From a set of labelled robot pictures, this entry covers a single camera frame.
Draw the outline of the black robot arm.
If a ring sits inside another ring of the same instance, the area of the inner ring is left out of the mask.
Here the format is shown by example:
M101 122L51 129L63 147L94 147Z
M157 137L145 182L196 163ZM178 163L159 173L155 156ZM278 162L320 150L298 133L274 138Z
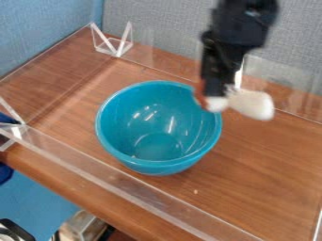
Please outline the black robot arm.
M265 46L278 17L278 0L220 0L202 34L202 95L226 97L245 55Z

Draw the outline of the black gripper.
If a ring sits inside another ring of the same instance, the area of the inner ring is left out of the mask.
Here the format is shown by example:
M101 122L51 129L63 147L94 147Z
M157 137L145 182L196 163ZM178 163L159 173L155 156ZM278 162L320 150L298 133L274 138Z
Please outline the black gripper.
M204 95L225 97L245 55L266 44L280 13L278 0L220 0L202 34Z

